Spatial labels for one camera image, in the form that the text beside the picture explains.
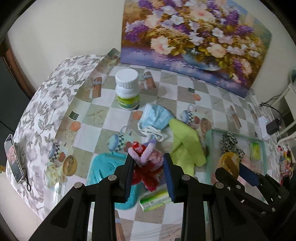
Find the yellow round snack packet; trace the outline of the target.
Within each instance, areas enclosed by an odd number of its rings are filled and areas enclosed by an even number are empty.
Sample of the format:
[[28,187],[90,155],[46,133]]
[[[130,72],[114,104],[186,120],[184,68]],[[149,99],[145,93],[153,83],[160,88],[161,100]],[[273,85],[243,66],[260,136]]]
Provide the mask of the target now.
[[224,168],[227,172],[229,172],[235,179],[239,176],[239,164],[240,158],[234,152],[224,153],[217,164],[217,168]]

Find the small green tissue pack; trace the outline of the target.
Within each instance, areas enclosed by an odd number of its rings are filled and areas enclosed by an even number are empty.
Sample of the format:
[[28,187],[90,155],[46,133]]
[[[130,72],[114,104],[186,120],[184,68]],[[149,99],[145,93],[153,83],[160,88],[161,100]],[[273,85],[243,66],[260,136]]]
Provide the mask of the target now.
[[260,144],[250,143],[249,144],[249,152],[250,152],[251,161],[260,161],[261,160]]

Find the black white leopard scrunchie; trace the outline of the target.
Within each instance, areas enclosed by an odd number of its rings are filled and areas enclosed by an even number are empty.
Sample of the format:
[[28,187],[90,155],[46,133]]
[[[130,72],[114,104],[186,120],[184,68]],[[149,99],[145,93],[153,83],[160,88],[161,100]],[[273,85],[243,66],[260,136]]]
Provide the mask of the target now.
[[240,160],[245,156],[243,149],[238,147],[238,140],[231,133],[225,133],[222,135],[219,147],[223,153],[232,152],[237,154]]

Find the lime green cloth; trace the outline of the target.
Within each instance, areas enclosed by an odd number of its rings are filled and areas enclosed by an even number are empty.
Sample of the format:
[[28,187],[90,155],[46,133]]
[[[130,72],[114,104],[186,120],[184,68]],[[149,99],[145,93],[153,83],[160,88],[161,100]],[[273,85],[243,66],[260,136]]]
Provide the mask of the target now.
[[173,164],[180,166],[185,174],[194,176],[195,167],[207,162],[198,133],[175,118],[169,121],[169,127],[174,135],[170,152]]

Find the green white tissue pack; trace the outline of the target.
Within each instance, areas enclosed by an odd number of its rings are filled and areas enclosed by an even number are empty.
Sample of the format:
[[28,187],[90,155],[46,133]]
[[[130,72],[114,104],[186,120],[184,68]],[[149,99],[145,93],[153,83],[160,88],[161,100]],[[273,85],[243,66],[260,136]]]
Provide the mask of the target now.
[[152,192],[139,200],[143,212],[148,212],[171,203],[168,191],[166,189]]

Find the pink red plush doll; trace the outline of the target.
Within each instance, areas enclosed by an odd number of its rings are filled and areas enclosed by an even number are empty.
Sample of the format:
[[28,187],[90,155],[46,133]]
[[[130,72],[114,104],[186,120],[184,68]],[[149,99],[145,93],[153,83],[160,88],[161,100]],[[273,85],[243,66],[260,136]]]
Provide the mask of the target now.
[[155,191],[159,185],[159,175],[163,170],[163,154],[156,149],[154,143],[144,145],[139,142],[133,142],[128,148],[128,154],[135,161],[132,185],[142,182],[147,190]]

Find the blue surgical face mask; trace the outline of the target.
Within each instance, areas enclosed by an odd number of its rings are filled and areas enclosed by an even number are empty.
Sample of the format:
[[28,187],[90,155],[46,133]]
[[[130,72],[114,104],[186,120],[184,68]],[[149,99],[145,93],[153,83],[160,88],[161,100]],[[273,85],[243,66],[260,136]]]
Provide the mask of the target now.
[[163,134],[163,129],[169,125],[169,121],[173,118],[173,114],[165,107],[147,103],[137,128],[147,138],[154,138],[158,142],[162,142],[167,138]]

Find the pink white striped towel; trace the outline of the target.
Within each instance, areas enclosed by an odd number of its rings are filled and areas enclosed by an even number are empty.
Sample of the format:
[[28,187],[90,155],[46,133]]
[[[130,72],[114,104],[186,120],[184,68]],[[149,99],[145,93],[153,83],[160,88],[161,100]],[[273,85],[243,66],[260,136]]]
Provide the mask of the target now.
[[249,169],[247,166],[243,166],[243,169],[239,170],[239,175],[236,177],[233,174],[231,174],[229,171],[226,171],[224,168],[222,168],[223,174],[228,174],[230,177],[234,178],[235,180],[238,180],[243,185],[250,185],[250,186],[258,186],[259,185],[259,177],[260,173],[256,173],[253,170]]

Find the translucent teal-rimmed tray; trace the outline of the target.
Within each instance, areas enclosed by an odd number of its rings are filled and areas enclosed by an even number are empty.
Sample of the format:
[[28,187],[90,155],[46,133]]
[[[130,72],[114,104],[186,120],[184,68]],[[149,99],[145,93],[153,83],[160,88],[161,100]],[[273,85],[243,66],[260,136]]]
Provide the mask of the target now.
[[220,129],[211,129],[205,135],[205,144],[209,151],[205,174],[207,184],[215,181],[216,169],[223,166],[220,158],[227,152],[237,154],[239,161],[254,173],[267,174],[266,149],[262,140]]

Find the teal plastic toy case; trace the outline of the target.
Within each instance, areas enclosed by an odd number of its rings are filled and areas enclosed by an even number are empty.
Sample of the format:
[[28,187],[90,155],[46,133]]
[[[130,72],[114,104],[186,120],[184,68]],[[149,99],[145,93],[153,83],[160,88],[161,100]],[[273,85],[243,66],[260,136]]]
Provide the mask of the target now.
[[[126,157],[126,155],[119,153],[103,153],[94,157],[89,167],[86,185],[97,184],[105,177],[113,175],[116,168],[125,163]],[[116,209],[126,210],[133,208],[138,201],[141,190],[142,183],[132,185],[130,197],[125,203],[115,203]]]

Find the white power strip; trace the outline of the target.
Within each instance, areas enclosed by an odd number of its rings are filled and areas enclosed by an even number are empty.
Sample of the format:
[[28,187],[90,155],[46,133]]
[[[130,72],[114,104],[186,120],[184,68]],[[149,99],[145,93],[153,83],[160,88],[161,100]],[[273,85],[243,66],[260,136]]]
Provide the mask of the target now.
[[259,127],[260,127],[260,131],[261,131],[261,137],[264,141],[267,141],[270,139],[270,135],[267,133],[267,119],[265,116],[260,116],[258,118],[258,123],[259,123]]

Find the white furniture rack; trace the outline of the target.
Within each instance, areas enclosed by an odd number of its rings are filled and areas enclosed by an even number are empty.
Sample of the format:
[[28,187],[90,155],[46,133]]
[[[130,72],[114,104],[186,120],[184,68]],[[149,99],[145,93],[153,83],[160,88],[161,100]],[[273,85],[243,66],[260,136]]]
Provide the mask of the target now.
[[280,95],[280,107],[283,107],[283,127],[278,138],[295,134],[295,70],[288,74],[288,85]]

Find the checkered printed vinyl mat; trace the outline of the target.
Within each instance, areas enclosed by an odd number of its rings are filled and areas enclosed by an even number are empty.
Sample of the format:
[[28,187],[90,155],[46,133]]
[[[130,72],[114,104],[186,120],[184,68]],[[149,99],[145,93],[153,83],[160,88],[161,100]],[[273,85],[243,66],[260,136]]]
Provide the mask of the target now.
[[95,68],[90,56],[62,62],[42,85],[41,95],[50,109],[45,125],[53,124],[45,137],[52,145],[46,169],[44,208],[52,210],[74,183],[94,184],[121,164],[133,142],[153,142],[170,152],[174,141],[169,119],[194,128],[203,147],[218,143],[222,131],[237,133],[239,146],[251,155],[249,141],[261,138],[258,118],[273,115],[261,108],[253,92],[239,97],[189,76],[152,67],[132,65],[138,72],[139,106],[122,109],[116,95],[115,75],[127,68],[112,49]]

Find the white green-label pill bottle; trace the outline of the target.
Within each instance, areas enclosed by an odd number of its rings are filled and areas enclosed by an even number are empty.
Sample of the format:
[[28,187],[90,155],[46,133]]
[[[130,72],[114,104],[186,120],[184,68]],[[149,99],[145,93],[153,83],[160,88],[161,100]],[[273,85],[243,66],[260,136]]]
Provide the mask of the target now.
[[116,96],[122,109],[133,110],[139,105],[140,88],[138,72],[131,68],[119,70],[115,74]]

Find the floral oil painting canvas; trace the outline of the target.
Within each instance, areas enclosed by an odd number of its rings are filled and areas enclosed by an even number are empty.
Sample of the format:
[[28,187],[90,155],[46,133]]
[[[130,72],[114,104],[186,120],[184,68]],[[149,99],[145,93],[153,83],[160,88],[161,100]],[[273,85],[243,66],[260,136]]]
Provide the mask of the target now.
[[125,1],[121,61],[169,70],[245,97],[271,32],[234,1]]

